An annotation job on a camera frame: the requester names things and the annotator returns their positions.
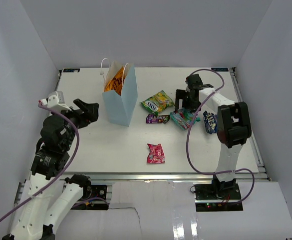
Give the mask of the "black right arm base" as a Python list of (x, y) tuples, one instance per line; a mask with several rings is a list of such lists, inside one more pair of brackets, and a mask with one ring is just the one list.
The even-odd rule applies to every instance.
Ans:
[(238, 184), (234, 188), (217, 193), (212, 184), (195, 184), (189, 189), (194, 194), (196, 212), (241, 212), (243, 204)]

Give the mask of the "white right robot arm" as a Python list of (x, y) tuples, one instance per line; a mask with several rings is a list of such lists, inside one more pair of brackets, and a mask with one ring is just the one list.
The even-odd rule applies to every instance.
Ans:
[(203, 105), (217, 115), (217, 137), (221, 143), (220, 156), (212, 176), (212, 195), (224, 199), (236, 185), (235, 174), (239, 172), (237, 162), (243, 145), (252, 135), (248, 106), (245, 102), (234, 102), (219, 93), (218, 88), (204, 84), (194, 71), (186, 77), (186, 90), (177, 89), (175, 100), (182, 101), (182, 108), (197, 117)]

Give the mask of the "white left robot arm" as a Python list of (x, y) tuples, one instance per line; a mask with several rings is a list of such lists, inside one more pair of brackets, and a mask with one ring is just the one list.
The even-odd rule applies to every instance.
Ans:
[(20, 203), (21, 215), (11, 232), (3, 236), (4, 240), (53, 240), (61, 221), (75, 203), (90, 197), (90, 178), (75, 174), (65, 179), (65, 191), (53, 205), (49, 204), (55, 194), (56, 181), (74, 159), (68, 154), (72, 143), (76, 143), (74, 153), (78, 151), (79, 129), (99, 117), (98, 103), (85, 103), (78, 98), (73, 102), (78, 109), (58, 109), (48, 106), (45, 99), (39, 101), (38, 106), (51, 115), (43, 121), (36, 145), (28, 198)]

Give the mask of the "teal Fox's candy bag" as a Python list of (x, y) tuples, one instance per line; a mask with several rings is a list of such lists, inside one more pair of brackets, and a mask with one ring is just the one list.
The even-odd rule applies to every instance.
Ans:
[(190, 127), (193, 118), (194, 114), (185, 108), (170, 112), (170, 119), (183, 130), (187, 130)]

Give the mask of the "orange Kettle chips bag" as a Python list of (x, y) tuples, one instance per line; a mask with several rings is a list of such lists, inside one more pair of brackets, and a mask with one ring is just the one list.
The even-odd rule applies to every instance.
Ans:
[(118, 95), (121, 95), (124, 79), (125, 73), (124, 67), (122, 67), (113, 77), (113, 79), (106, 85), (104, 92), (114, 90)]

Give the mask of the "blue label right corner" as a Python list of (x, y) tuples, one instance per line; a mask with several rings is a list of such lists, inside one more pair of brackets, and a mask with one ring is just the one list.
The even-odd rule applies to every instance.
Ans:
[(212, 67), (211, 70), (215, 72), (228, 72), (229, 69), (226, 67)]

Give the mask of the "blue label corner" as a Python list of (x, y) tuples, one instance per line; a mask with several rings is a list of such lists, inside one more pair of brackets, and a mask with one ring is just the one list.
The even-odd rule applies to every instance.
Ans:
[(80, 72), (79, 68), (64, 68), (62, 70), (63, 73), (78, 73)]
[(215, 72), (228, 72), (229, 69), (226, 67), (212, 67), (211, 70)]

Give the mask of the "blue snack bag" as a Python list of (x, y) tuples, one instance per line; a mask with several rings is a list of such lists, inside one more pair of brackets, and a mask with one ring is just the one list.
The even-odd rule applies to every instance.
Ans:
[(217, 115), (211, 112), (204, 111), (204, 125), (208, 134), (215, 134), (217, 132)]

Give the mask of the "blue label left corner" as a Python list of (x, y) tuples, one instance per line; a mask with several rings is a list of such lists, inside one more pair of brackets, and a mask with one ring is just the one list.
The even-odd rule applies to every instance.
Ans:
[(78, 73), (80, 72), (79, 68), (64, 68), (62, 70), (63, 73)]

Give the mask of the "aluminium front frame rail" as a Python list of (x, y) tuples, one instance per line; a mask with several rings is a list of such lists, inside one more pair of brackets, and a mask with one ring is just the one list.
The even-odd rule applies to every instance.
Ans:
[[(67, 172), (60, 177), (61, 180), (70, 178), (74, 174), (81, 174), (91, 178), (92, 181), (209, 181), (212, 176), (200, 175), (198, 173), (152, 173), (152, 174), (132, 174), (132, 173), (73, 173)], [(268, 180), (265, 172), (255, 173), (255, 180)], [(236, 174), (237, 180), (252, 180), (250, 173)]]

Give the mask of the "green yellow Fox's candy bag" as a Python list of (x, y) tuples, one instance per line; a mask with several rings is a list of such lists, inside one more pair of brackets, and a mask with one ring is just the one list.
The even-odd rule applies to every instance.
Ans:
[(163, 90), (142, 101), (140, 104), (146, 111), (156, 116), (166, 108), (174, 106), (173, 100)]

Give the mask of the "purple Skittles packet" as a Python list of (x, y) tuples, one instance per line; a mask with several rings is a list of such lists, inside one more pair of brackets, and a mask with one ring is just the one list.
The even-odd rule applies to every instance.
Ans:
[(169, 120), (169, 115), (148, 114), (146, 117), (147, 124), (166, 124)]

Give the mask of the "red pink candy packet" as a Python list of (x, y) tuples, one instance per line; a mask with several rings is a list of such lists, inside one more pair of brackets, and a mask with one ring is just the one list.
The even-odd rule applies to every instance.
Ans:
[(149, 148), (149, 154), (147, 156), (147, 164), (164, 164), (165, 155), (161, 144), (147, 144)]

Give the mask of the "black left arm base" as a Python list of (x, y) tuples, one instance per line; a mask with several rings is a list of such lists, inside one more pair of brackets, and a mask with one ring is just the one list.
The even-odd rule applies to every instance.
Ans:
[(107, 185), (91, 185), (84, 196), (75, 204), (73, 210), (108, 210)]

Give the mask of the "light blue paper bag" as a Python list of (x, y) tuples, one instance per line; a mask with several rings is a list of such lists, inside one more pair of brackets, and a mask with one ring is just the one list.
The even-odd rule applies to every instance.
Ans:
[(124, 67), (125, 79), (121, 95), (118, 95), (114, 90), (110, 90), (107, 92), (103, 91), (102, 97), (109, 122), (112, 124), (129, 126), (138, 97), (134, 64), (121, 64), (114, 60), (109, 63), (107, 74), (103, 71), (101, 71), (100, 74), (103, 76), (104, 89), (122, 67)]

